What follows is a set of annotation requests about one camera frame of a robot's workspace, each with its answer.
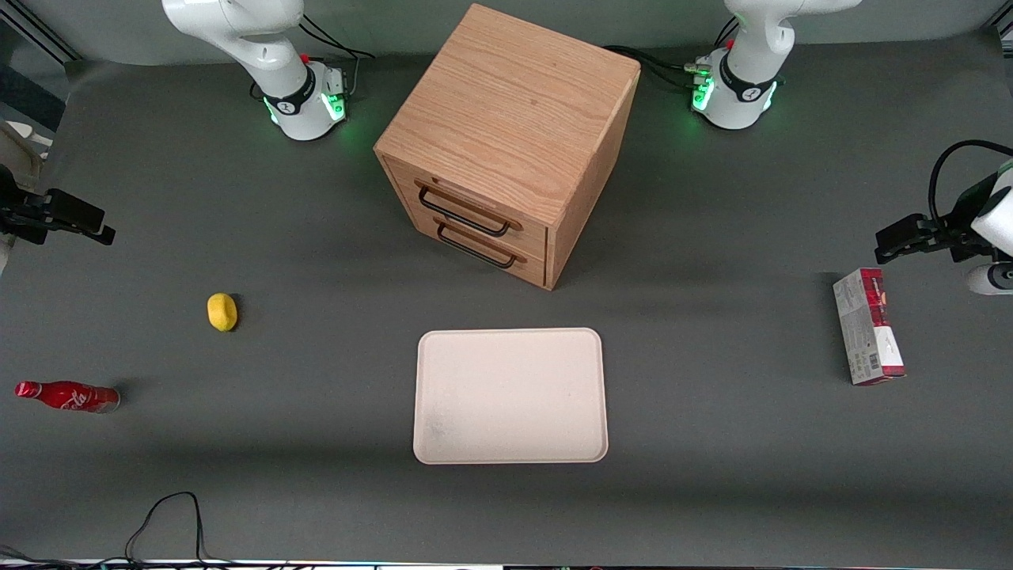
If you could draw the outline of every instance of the drawer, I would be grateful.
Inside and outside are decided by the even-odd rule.
[[[413,212],[412,215],[418,216],[415,218],[415,227],[425,235],[529,282],[538,284],[539,288],[544,287],[545,260],[541,257],[510,250],[501,244],[492,242],[486,236],[439,215],[423,216],[417,211]]]
[[[387,157],[386,162],[398,191],[412,209],[412,216],[419,211],[426,212],[430,217],[438,216],[467,227],[486,237],[487,241],[501,242],[515,251],[538,258],[545,257],[544,226],[516,214],[498,213],[495,205],[482,206],[466,199],[446,181],[409,164],[391,157]]]

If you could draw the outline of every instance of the gray table surface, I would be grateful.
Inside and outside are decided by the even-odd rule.
[[[645,76],[552,294],[402,212],[372,145],[425,63],[364,64],[347,124],[310,143],[246,98],[238,65],[77,70],[45,181],[119,234],[15,247],[0,378],[115,384],[126,404],[0,398],[0,542],[112,556],[189,489],[231,558],[1013,563],[1013,302],[969,294],[945,253],[891,263],[910,376],[869,389],[849,384],[830,290],[874,263],[876,230],[925,211],[947,145],[1010,142],[993,34],[799,47],[745,132]],[[1002,160],[954,156],[943,208]],[[207,323],[216,292],[241,297],[233,334]],[[570,326],[604,342],[604,461],[415,461],[423,333]],[[138,554],[186,557],[192,532],[167,504]]]

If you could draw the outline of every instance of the plastic tray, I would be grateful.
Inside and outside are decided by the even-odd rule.
[[[609,436],[598,333],[427,333],[418,342],[413,447],[430,465],[600,461]]]

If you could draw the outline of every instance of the metal frame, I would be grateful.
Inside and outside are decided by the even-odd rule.
[[[1013,0],[1007,2],[989,20],[999,30],[999,38],[1003,43],[1003,56],[1013,57]]]
[[[81,59],[81,54],[19,0],[0,0],[0,18],[61,65]]]

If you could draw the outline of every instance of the wooden drawer cabinet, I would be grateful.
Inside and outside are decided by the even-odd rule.
[[[374,150],[421,233],[552,290],[639,75],[633,60],[473,4]]]

